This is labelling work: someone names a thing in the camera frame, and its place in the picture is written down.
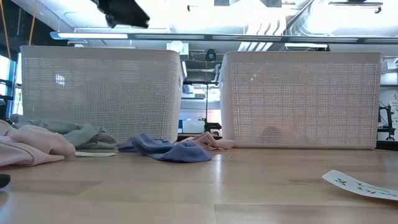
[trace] blue towel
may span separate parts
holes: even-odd
[[[191,141],[177,145],[164,139],[152,139],[147,134],[140,134],[129,139],[119,152],[138,152],[159,161],[167,162],[206,162],[211,160],[211,153]]]

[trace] wooden table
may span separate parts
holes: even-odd
[[[331,169],[398,189],[392,151],[232,149],[173,164],[136,154],[0,168],[0,223],[398,223],[398,203],[322,179]]]

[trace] pink cloth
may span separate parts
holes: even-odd
[[[25,125],[15,129],[0,121],[0,166],[34,166],[75,155],[75,148],[60,134]]]
[[[207,150],[231,149],[235,145],[233,140],[215,140],[209,132],[202,133],[195,137],[186,138],[183,141],[195,141],[197,144],[203,146]]]

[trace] white paper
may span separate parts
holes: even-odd
[[[113,152],[106,152],[106,153],[97,153],[97,152],[76,152],[76,156],[80,157],[108,157],[114,156],[116,153]]]
[[[384,189],[367,184],[337,170],[331,170],[322,177],[327,182],[352,193],[367,197],[398,200],[398,191],[396,190]]]

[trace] white plastic basket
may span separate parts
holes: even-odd
[[[91,123],[118,143],[140,133],[177,140],[178,53],[42,46],[21,52],[25,118]]]
[[[376,147],[379,53],[230,52],[223,137],[238,147]]]

